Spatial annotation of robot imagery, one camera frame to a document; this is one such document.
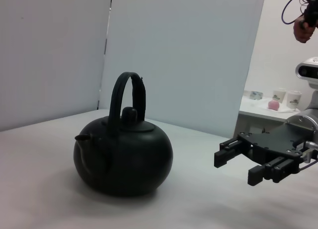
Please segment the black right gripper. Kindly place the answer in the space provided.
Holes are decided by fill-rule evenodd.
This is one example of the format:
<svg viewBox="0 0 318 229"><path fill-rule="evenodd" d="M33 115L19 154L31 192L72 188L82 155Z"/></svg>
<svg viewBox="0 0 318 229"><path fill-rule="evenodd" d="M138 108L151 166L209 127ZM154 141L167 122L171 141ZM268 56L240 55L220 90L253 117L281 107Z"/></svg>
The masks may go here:
<svg viewBox="0 0 318 229"><path fill-rule="evenodd" d="M214 153L214 167L222 167L243 154L262 164L248 171L248 185L255 186L263 179L279 183L287 176L300 172L303 153L297 146L313 137L313 130L291 124L283 124L268 133L238 134L238 137L219 144L219 150Z"/></svg>

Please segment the person's hand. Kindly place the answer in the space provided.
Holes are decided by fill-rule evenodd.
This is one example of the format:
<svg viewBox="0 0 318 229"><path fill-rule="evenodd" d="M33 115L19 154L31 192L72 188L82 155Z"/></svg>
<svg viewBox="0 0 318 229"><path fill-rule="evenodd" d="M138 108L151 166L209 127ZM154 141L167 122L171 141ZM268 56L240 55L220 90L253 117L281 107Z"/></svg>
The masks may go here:
<svg viewBox="0 0 318 229"><path fill-rule="evenodd" d="M293 30L295 39L300 43L306 43L310 40L315 28L308 26L308 24L304 22L304 17L300 16L295 20Z"/></svg>

